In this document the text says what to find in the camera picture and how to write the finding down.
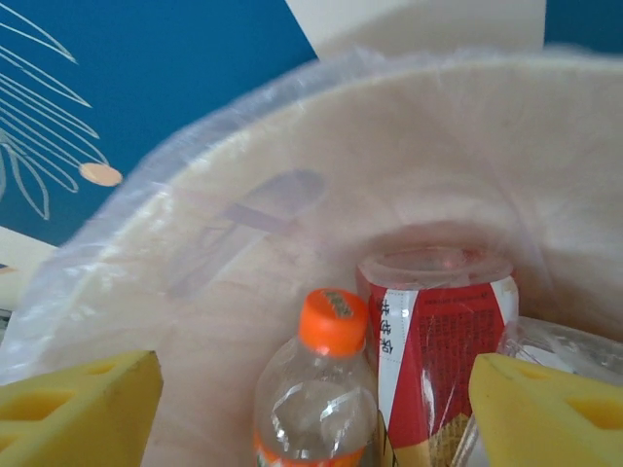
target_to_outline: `red can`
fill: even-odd
[[[384,467],[451,464],[471,416],[474,359],[494,352],[518,316],[512,272],[494,253],[455,247],[376,255],[359,266]]]

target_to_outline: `orange bottle cap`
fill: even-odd
[[[368,308],[356,295],[340,289],[318,289],[305,299],[299,339],[312,351],[348,357],[365,343]]]

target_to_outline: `orange circle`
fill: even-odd
[[[80,174],[90,182],[102,187],[114,187],[124,179],[119,170],[105,163],[81,163]]]
[[[312,351],[332,357],[348,357],[365,343],[368,308],[351,292],[318,289],[305,299],[299,339]]]

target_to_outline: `leaf drawing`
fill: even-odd
[[[8,30],[12,37],[31,41],[77,63],[57,39],[28,18],[1,2],[0,13],[0,30]],[[122,174],[92,143],[99,139],[97,132],[62,106],[65,102],[90,108],[89,103],[4,45],[0,45],[0,61],[9,63],[23,78],[18,80],[0,72],[0,201],[13,179],[26,202],[49,220],[50,194],[46,183],[54,182],[77,193],[77,172],[97,185],[118,185]]]

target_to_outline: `trash bin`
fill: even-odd
[[[507,256],[522,314],[620,340],[622,122],[620,60],[359,52],[297,70],[174,134],[56,252],[0,382],[154,348],[145,464],[248,465],[253,387],[305,294],[427,243]]]

